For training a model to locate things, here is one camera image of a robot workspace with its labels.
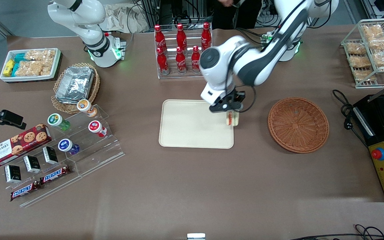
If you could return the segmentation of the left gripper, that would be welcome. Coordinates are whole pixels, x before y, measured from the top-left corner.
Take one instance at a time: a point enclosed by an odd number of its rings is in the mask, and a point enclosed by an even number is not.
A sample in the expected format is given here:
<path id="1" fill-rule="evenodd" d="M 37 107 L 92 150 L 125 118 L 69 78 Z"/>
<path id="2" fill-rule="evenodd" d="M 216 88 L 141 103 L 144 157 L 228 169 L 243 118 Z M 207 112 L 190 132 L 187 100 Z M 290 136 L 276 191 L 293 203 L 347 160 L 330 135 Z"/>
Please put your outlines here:
<path id="1" fill-rule="evenodd" d="M 226 112 L 226 117 L 231 117 L 231 111 L 235 111 L 238 115 L 242 112 L 244 107 L 243 100 L 246 97 L 245 91 L 233 90 L 231 93 L 227 94 L 224 97 L 224 111 Z"/>

